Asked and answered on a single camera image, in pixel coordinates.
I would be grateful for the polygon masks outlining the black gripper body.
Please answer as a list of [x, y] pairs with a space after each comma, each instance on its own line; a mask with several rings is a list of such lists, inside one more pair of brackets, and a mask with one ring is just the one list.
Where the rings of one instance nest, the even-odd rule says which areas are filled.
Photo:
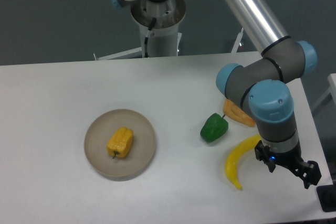
[[271, 155], [275, 158], [276, 166], [282, 166], [288, 170], [293, 170], [297, 160], [303, 160], [301, 157], [301, 147], [298, 135], [282, 142], [271, 142], [261, 139], [264, 145], [268, 145]]

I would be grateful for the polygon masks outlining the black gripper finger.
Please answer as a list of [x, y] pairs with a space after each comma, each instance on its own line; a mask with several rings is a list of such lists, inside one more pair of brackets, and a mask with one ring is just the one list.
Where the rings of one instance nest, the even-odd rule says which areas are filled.
[[305, 189], [308, 189], [311, 185], [316, 186], [322, 177], [319, 165], [315, 161], [297, 160], [293, 174], [303, 181]]
[[264, 145], [261, 140], [255, 146], [255, 156], [258, 161], [267, 165], [271, 173], [275, 170], [275, 158], [271, 155], [269, 146]]

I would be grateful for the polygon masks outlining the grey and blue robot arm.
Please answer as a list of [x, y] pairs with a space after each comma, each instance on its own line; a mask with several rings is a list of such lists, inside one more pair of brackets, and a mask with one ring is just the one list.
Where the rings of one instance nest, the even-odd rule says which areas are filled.
[[[304, 161], [296, 125], [293, 98], [287, 83], [310, 72], [317, 63], [315, 49], [294, 41], [263, 0], [225, 0], [261, 59], [246, 67], [224, 66], [216, 77], [218, 90], [248, 114], [260, 134], [255, 155], [270, 172], [282, 166], [302, 179], [305, 188], [316, 185], [321, 172], [315, 161]], [[139, 25], [142, 56], [177, 55], [177, 26], [185, 15], [184, 0], [112, 0], [130, 6]]]

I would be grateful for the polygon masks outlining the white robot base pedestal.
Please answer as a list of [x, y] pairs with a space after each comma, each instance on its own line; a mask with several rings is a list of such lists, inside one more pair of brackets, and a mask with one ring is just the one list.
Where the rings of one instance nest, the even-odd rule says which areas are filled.
[[166, 0], [160, 3], [141, 0], [131, 6], [133, 20], [139, 26], [142, 57], [178, 55], [179, 25], [184, 20], [184, 0]]

